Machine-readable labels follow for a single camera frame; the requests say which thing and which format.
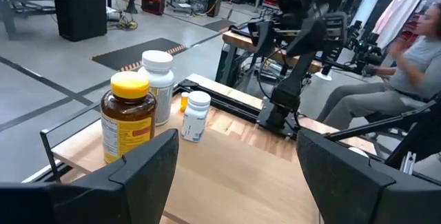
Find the white pill bottle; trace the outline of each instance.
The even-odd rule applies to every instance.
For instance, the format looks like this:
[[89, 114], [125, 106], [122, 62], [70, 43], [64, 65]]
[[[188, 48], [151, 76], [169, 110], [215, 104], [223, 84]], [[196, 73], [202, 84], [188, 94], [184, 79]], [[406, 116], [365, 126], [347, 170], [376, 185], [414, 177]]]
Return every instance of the white pill bottle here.
[[193, 91], [188, 96], [181, 128], [183, 139], [199, 142], [205, 129], [211, 96], [205, 92]]
[[174, 74], [173, 56], [163, 51], [148, 50], [143, 52], [143, 65], [138, 73], [149, 78], [149, 91], [156, 98], [156, 125], [167, 123], [172, 108]]

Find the gray pants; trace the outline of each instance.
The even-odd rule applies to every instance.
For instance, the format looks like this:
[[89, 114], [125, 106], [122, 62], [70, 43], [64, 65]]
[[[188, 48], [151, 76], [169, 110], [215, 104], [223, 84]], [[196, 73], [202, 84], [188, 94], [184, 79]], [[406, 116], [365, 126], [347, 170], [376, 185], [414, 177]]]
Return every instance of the gray pants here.
[[401, 97], [403, 95], [387, 89], [384, 83], [340, 86], [329, 95], [317, 121], [343, 130], [349, 127], [354, 117], [374, 112], [399, 115], [412, 110], [401, 101]]

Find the gray floor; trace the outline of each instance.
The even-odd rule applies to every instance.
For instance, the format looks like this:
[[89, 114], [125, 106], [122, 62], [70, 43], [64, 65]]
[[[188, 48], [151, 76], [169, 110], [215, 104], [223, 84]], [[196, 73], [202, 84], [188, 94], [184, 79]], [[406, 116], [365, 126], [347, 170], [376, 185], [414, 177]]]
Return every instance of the gray floor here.
[[[114, 0], [114, 6], [124, 5]], [[39, 131], [98, 101], [108, 90], [99, 84], [115, 71], [91, 61], [93, 56], [163, 37], [190, 48], [174, 57], [176, 81], [191, 73], [214, 79], [223, 42], [219, 33], [203, 25], [226, 18], [231, 8], [229, 20], [236, 23], [256, 15], [253, 6], [228, 3], [223, 3], [216, 18], [187, 17], [170, 9], [161, 17], [140, 13], [134, 15], [139, 24], [134, 31], [113, 30], [105, 37], [76, 43], [58, 35], [50, 16], [16, 19], [21, 33], [16, 41], [8, 40], [1, 24], [0, 57], [6, 60], [0, 60], [0, 182], [22, 181], [47, 165]], [[307, 116], [315, 118], [339, 85], [366, 81], [339, 72], [332, 72], [332, 77], [333, 81], [314, 77], [303, 92], [300, 109]], [[65, 139], [98, 117], [97, 112], [89, 112], [52, 133], [50, 142]]]

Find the workbench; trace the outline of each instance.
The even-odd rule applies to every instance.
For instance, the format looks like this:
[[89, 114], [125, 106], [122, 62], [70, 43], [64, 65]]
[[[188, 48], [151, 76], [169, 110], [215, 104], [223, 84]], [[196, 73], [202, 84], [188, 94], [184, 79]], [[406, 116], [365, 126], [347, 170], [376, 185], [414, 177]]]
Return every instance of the workbench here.
[[[187, 79], [261, 109], [262, 100], [253, 96], [197, 74]], [[156, 127], [156, 134], [180, 128], [180, 101], [176, 94], [171, 117], [165, 125]], [[319, 133], [337, 131], [307, 117], [300, 117], [300, 123]], [[63, 183], [105, 166], [101, 132], [98, 120], [52, 148], [57, 161], [74, 168], [61, 177]], [[373, 145], [365, 140], [350, 138], [343, 142], [375, 154]], [[38, 176], [33, 175], [26, 182]], [[317, 224], [319, 219], [302, 175], [296, 143], [213, 106], [202, 141], [180, 140], [174, 181], [163, 215], [162, 224]]]
[[[233, 33], [232, 31], [228, 31], [222, 34], [222, 40], [229, 45], [228, 55], [225, 60], [225, 65], [223, 66], [222, 75], [216, 75], [217, 79], [220, 79], [218, 82], [224, 85], [227, 85], [229, 74], [231, 73], [234, 56], [237, 53], [237, 49], [243, 49], [248, 52], [255, 52], [256, 47], [253, 45], [252, 40], [249, 37], [245, 37], [240, 34]], [[273, 55], [270, 59], [273, 59], [281, 64], [285, 64], [284, 59], [286, 60], [288, 66], [294, 67], [299, 57], [286, 57], [286, 51], [281, 50]], [[256, 56], [254, 56], [252, 61], [252, 66], [256, 62]], [[309, 66], [309, 73], [313, 74], [319, 72], [322, 68], [322, 63], [318, 61], [313, 61]]]

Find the black metal frame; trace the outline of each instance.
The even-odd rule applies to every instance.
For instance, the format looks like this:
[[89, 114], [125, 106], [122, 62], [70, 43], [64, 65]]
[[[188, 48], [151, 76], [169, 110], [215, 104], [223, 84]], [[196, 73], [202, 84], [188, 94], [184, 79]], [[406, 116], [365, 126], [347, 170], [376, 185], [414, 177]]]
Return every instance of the black metal frame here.
[[[181, 81], [177, 86], [174, 87], [173, 96], [180, 94], [182, 92], [192, 92], [195, 90], [200, 90], [208, 93], [212, 98], [212, 101], [210, 103], [211, 106], [218, 108], [219, 110], [225, 111], [227, 113], [233, 114], [234, 116], [240, 117], [246, 121], [252, 123], [256, 122], [257, 116], [260, 112], [258, 108], [254, 108], [241, 101], [237, 101], [235, 99], [232, 99], [231, 97], [225, 96], [224, 94], [200, 86], [199, 84], [187, 79]], [[57, 165], [55, 162], [52, 149], [55, 148], [57, 145], [61, 144], [62, 142], [66, 141], [70, 137], [74, 136], [75, 134], [78, 134], [80, 131], [88, 127], [90, 124], [94, 123], [95, 121], [98, 121], [98, 119], [93, 120], [93, 122], [88, 123], [83, 128], [70, 135], [68, 138], [64, 139], [63, 141], [59, 141], [54, 145], [50, 145], [48, 135], [49, 133], [55, 131], [59, 127], [68, 124], [69, 122], [75, 120], [76, 118], [82, 116], [83, 114], [89, 112], [90, 110], [97, 110], [99, 108], [99, 104], [100, 104], [99, 101], [93, 103], [92, 105], [89, 105], [86, 108], [72, 114], [66, 119], [59, 121], [58, 123], [54, 124], [52, 127], [40, 131], [41, 141], [43, 143], [46, 155], [48, 156], [50, 171], [42, 174], [41, 176], [36, 177], [33, 180], [33, 182], [37, 182], [37, 181], [61, 182], [61, 177], [64, 174], [68, 173], [72, 168], [69, 165], [66, 165], [65, 163], [59, 163]]]

